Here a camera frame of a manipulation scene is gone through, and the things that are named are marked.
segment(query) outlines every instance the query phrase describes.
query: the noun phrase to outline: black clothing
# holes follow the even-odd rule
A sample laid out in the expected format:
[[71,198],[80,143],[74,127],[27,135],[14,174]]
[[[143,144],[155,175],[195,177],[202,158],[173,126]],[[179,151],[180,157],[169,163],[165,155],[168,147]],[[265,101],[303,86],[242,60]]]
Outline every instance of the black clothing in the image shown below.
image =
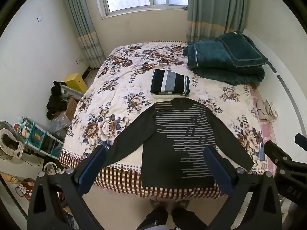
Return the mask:
[[54,81],[54,86],[51,88],[51,96],[47,104],[47,118],[49,120],[53,119],[53,114],[56,112],[64,112],[67,109],[67,101],[62,100],[61,84],[66,85],[65,82]]
[[[158,207],[149,213],[137,230],[144,230],[154,226],[165,225],[168,212],[163,207]],[[172,218],[175,226],[181,230],[204,230],[207,225],[197,215],[184,208],[176,208],[172,211]]]
[[122,160],[142,143],[144,187],[213,186],[214,178],[204,161],[206,146],[217,145],[247,170],[254,165],[223,122],[208,107],[188,98],[158,102],[145,110],[116,137],[104,166]]

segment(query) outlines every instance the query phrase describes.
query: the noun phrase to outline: light switch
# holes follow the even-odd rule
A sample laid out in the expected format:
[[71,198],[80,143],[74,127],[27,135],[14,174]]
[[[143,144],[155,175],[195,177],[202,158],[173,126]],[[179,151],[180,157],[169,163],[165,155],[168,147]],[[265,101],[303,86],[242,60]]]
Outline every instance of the light switch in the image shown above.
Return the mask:
[[37,21],[41,21],[43,19],[42,15],[39,14],[39,16],[37,17]]
[[83,61],[82,56],[80,55],[79,58],[76,60],[77,65],[79,65]]

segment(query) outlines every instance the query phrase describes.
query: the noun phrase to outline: window frame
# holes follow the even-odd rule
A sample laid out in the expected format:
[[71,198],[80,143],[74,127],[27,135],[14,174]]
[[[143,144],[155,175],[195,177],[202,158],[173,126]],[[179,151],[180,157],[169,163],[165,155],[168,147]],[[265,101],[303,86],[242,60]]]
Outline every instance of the window frame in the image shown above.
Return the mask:
[[114,15],[120,15],[130,12],[136,12],[136,11],[146,11],[146,10],[159,10],[159,9],[179,9],[179,10],[187,10],[187,5],[175,5],[175,4],[169,4],[168,0],[166,1],[166,4],[159,4],[154,5],[154,0],[149,0],[149,5],[144,6],[136,6],[136,7],[129,7],[124,9],[119,9],[115,11],[110,11],[108,0],[97,0],[99,11],[101,14],[102,19]]

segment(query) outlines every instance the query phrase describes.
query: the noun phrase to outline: striped sweater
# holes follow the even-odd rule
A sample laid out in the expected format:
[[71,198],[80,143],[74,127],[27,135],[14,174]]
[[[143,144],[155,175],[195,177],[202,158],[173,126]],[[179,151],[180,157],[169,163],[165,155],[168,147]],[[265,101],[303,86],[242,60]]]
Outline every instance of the striped sweater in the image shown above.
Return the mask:
[[206,146],[218,146],[247,170],[254,164],[222,121],[208,107],[188,98],[158,102],[145,110],[116,137],[104,166],[120,161],[142,144],[143,187],[213,186],[204,161]]

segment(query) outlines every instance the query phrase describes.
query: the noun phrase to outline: sweater sleeve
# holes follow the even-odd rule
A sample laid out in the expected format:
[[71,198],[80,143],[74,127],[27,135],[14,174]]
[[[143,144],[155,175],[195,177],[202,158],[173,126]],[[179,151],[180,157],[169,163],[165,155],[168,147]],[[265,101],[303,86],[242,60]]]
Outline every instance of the sweater sleeve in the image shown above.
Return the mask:
[[155,106],[152,105],[128,125],[106,152],[103,167],[116,163],[137,150],[156,131],[155,115]]
[[254,162],[235,135],[211,111],[207,112],[207,117],[213,128],[217,146],[236,164],[250,171]]

